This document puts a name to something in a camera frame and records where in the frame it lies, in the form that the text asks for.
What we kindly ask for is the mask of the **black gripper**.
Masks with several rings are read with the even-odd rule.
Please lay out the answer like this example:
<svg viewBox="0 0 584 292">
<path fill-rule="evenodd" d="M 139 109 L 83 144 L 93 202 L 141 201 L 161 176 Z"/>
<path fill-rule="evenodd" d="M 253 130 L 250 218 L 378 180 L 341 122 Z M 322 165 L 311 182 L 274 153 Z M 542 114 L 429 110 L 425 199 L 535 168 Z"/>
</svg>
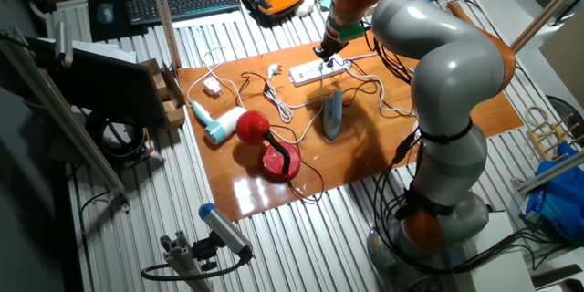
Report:
<svg viewBox="0 0 584 292">
<path fill-rule="evenodd" d="M 328 32 L 323 35 L 319 45 L 313 48 L 315 55 L 323 58 L 325 63 L 332 60 L 349 43 L 347 41 L 338 41 L 335 37 L 330 36 Z"/>
</svg>

